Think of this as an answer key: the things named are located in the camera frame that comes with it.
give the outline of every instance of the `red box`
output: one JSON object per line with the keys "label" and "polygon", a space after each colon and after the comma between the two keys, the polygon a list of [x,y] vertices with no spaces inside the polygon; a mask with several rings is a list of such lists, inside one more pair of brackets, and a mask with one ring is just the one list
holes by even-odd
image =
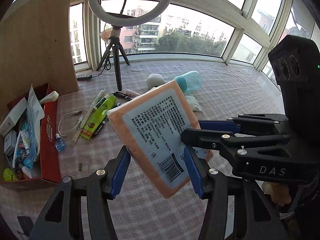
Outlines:
{"label": "red box", "polygon": [[[34,88],[38,99],[50,94],[52,87],[46,83]],[[28,100],[29,92],[7,104],[11,110],[23,97]],[[0,186],[16,190],[34,190],[54,187],[61,181],[58,151],[55,147],[58,100],[44,104],[44,118],[41,120],[40,166],[41,177],[16,181],[0,181]]]}

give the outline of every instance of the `blue bottle cap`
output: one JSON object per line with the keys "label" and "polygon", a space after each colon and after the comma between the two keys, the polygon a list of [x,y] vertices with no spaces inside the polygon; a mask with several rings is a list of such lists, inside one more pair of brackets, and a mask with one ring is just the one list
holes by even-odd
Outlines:
{"label": "blue bottle cap", "polygon": [[181,91],[183,93],[185,93],[187,91],[187,88],[188,88],[188,85],[187,85],[187,82],[186,82],[185,78],[183,76],[177,76],[174,79],[178,83]]}

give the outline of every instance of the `wooden board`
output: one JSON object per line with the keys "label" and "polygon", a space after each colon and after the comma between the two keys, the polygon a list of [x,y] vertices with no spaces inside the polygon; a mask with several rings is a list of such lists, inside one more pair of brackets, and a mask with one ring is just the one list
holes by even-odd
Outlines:
{"label": "wooden board", "polygon": [[0,24],[0,112],[32,83],[49,82],[60,95],[79,90],[69,8],[70,0],[31,0]]}

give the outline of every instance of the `blue gripper pad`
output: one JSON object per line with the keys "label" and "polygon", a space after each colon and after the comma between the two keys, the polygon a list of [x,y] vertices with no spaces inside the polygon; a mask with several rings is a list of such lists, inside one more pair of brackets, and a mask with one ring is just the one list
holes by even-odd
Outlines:
{"label": "blue gripper pad", "polygon": [[121,191],[124,177],[127,174],[127,170],[130,164],[130,160],[131,160],[131,155],[126,150],[112,178],[112,190],[110,192],[110,195],[113,198],[115,198],[116,195],[118,195]]}
{"label": "blue gripper pad", "polygon": [[204,190],[201,185],[201,175],[187,147],[183,150],[184,163],[186,164],[193,189],[199,198],[204,197]]}
{"label": "blue gripper pad", "polygon": [[215,130],[215,131],[229,131],[240,133],[240,127],[232,121],[199,121],[200,127],[203,130]]}

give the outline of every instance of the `small blue bottle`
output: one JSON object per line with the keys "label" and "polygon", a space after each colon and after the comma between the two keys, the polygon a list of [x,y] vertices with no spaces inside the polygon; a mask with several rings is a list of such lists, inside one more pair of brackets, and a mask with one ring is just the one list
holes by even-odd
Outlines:
{"label": "small blue bottle", "polygon": [[64,140],[60,137],[60,134],[56,134],[56,149],[58,152],[62,152],[66,148],[66,143]]}
{"label": "small blue bottle", "polygon": [[183,93],[198,90],[202,87],[202,78],[198,71],[189,71],[174,78]]}

